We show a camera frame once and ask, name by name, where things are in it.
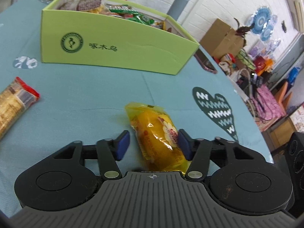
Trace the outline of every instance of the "dark green heart pattern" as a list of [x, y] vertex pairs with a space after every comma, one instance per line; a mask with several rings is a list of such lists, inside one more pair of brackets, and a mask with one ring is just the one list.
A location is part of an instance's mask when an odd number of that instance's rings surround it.
[[212, 97], [210, 93], [201, 87], [194, 87], [192, 94], [196, 104], [206, 116], [224, 129], [235, 141], [239, 142], [232, 109], [225, 97], [218, 93]]

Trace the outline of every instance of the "barcode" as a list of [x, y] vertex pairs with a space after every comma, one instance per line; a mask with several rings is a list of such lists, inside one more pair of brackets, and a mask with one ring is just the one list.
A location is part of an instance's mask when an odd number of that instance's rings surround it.
[[20, 99], [20, 101], [23, 103], [25, 108], [27, 109], [32, 103], [36, 101], [35, 96], [33, 96], [31, 93], [28, 91], [25, 91], [24, 89], [21, 89], [17, 93], [17, 98]]

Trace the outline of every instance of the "light green cardboard box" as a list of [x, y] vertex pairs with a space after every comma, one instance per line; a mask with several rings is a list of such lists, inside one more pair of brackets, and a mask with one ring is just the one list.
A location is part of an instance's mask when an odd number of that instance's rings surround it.
[[54, 0], [42, 10], [41, 57], [44, 63], [72, 63], [177, 74], [199, 43], [172, 17], [125, 0], [150, 17], [163, 19], [172, 33], [107, 15], [56, 10]]

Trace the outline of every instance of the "smartphone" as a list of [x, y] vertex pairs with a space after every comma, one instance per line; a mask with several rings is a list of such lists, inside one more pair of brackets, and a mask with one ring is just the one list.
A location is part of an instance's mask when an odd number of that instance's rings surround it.
[[217, 73], [217, 70], [215, 69], [215, 67], [212, 65], [212, 63], [209, 61], [207, 56], [205, 56], [205, 54], [200, 49], [198, 49], [196, 51], [194, 56], [197, 59], [197, 61], [200, 63], [200, 65], [203, 67], [204, 70], [211, 72], [213, 74]]

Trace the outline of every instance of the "metal screw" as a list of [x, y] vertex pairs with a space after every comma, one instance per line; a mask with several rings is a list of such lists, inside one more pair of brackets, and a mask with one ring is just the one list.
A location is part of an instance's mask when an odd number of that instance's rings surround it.
[[191, 171], [188, 173], [188, 177], [191, 178], [201, 178], [203, 176], [203, 174], [199, 171]]
[[104, 176], [106, 178], [116, 178], [119, 176], [119, 173], [115, 170], [109, 170], [104, 174]]

